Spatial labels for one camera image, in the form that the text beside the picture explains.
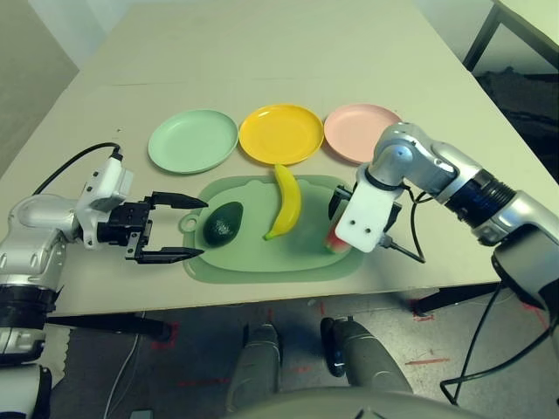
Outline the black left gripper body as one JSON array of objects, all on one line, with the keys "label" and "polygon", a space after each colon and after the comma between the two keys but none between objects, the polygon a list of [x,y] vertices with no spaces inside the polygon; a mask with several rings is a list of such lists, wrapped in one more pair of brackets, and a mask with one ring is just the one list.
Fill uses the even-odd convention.
[{"label": "black left gripper body", "polygon": [[152,222],[149,212],[154,208],[151,196],[136,203],[123,203],[114,208],[105,222],[97,224],[97,241],[125,247],[125,259],[153,261],[154,252],[144,251],[148,243]]}]

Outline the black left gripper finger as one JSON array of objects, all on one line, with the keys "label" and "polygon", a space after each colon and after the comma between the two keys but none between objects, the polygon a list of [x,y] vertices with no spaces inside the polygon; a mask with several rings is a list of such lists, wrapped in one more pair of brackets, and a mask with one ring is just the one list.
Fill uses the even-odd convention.
[{"label": "black left gripper finger", "polygon": [[167,205],[173,209],[192,210],[206,208],[208,203],[192,196],[180,193],[153,191],[146,197],[146,202],[154,209],[156,205]]},{"label": "black left gripper finger", "polygon": [[185,247],[163,247],[159,251],[144,251],[142,248],[127,250],[126,260],[137,264],[174,264],[204,253],[204,250]]}]

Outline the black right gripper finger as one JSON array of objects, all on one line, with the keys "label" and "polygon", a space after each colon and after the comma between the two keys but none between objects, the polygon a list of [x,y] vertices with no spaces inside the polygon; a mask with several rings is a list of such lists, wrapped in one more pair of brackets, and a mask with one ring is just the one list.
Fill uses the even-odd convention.
[{"label": "black right gripper finger", "polygon": [[401,210],[402,210],[402,205],[398,202],[393,202],[388,221],[385,225],[385,231],[389,231],[390,228],[395,224]]},{"label": "black right gripper finger", "polygon": [[349,201],[352,197],[352,192],[347,190],[342,185],[338,185],[328,203],[328,218],[332,219],[342,201]]}]

